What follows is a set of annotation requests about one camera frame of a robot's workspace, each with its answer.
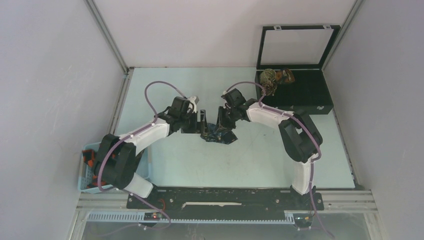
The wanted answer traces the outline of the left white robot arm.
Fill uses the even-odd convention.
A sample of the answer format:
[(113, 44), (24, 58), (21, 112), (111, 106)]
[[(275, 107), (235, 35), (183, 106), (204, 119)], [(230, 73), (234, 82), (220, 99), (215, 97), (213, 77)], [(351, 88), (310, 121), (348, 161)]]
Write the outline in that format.
[(93, 161), (93, 174), (101, 182), (138, 195), (145, 208), (156, 206), (158, 194), (152, 191), (155, 185), (137, 173), (143, 151), (176, 132), (200, 133), (198, 102), (197, 96), (177, 96), (157, 119), (127, 134), (105, 135)]

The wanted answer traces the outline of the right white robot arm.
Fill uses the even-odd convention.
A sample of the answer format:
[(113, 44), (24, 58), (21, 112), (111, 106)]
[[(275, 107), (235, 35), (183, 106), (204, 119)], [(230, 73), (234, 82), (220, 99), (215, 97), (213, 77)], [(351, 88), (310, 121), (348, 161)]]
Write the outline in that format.
[(314, 186), (313, 163), (322, 157), (323, 137), (303, 110), (286, 111), (268, 106), (257, 99), (245, 99), (234, 88), (225, 91), (221, 98), (223, 106), (218, 109), (217, 124), (225, 130), (236, 128), (237, 121), (262, 124), (279, 130), (283, 147), (294, 161), (294, 177), (291, 188), (291, 204), (297, 209), (304, 209), (311, 202), (310, 192)]

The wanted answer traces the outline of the blue floral necktie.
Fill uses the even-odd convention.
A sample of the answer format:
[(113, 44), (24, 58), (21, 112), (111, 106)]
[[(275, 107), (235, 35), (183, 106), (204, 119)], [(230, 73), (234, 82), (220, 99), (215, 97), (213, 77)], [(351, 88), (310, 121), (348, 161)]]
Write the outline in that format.
[(200, 138), (208, 143), (224, 145), (229, 145), (238, 140), (237, 136), (231, 130), (218, 128), (213, 123), (207, 124), (207, 130), (200, 134)]

